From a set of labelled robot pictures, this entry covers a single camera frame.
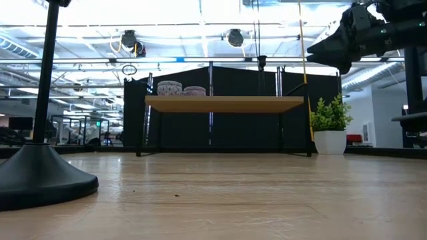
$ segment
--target white flower pot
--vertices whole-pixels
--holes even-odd
[[[319,154],[342,155],[346,150],[346,131],[317,131],[314,132],[314,143]]]

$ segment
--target black stand base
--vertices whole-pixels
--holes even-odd
[[[63,203],[97,189],[96,176],[62,160],[50,145],[24,145],[0,165],[0,211]]]

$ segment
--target ceiling duct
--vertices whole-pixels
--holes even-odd
[[[0,48],[24,58],[38,58],[40,51],[20,40],[0,32]]]
[[[373,69],[363,69],[342,80],[342,90],[351,92],[361,89],[385,77],[395,75],[404,70],[403,63],[385,63]]]

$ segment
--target green leaves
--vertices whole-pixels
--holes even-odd
[[[341,95],[336,96],[329,105],[325,105],[325,101],[320,98],[317,111],[310,113],[313,131],[345,130],[353,120],[351,116],[347,116],[350,108],[346,103],[342,103]]]

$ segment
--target black curtain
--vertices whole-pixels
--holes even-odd
[[[303,82],[303,74],[282,72],[283,96]],[[337,76],[307,75],[311,110],[317,109],[317,102],[320,98],[329,104],[340,92],[340,82]],[[290,96],[304,96],[304,90],[299,89]],[[306,146],[303,105],[284,113],[283,127],[284,148],[299,149]]]
[[[213,68],[214,96],[258,96],[259,73],[225,67]],[[265,96],[276,96],[276,74],[265,73]],[[214,113],[212,147],[278,147],[277,114]]]
[[[125,81],[123,109],[123,146],[136,147],[142,135],[147,78],[139,81]]]
[[[154,77],[153,92],[161,81],[177,81],[185,87],[200,86],[209,94],[207,67],[170,75]],[[149,121],[149,146],[157,146],[159,113],[151,109]],[[161,124],[162,147],[209,147],[209,113],[163,113]]]

